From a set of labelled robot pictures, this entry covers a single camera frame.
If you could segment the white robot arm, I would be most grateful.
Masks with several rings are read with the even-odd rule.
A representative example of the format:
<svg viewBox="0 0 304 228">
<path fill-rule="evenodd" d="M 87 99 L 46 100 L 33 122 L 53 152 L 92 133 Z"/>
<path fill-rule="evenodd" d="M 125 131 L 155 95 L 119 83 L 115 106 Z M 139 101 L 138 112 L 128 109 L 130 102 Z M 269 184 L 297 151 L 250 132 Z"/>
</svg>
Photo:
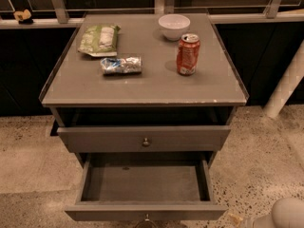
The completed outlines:
<svg viewBox="0 0 304 228">
<path fill-rule="evenodd" d="M 268 117 L 275 118 L 278 115 L 303 77 L 304 41 L 264 106 Z M 238 220 L 236 228 L 304 228 L 304 201 L 296 198 L 279 199 L 268 215 Z"/>
</svg>

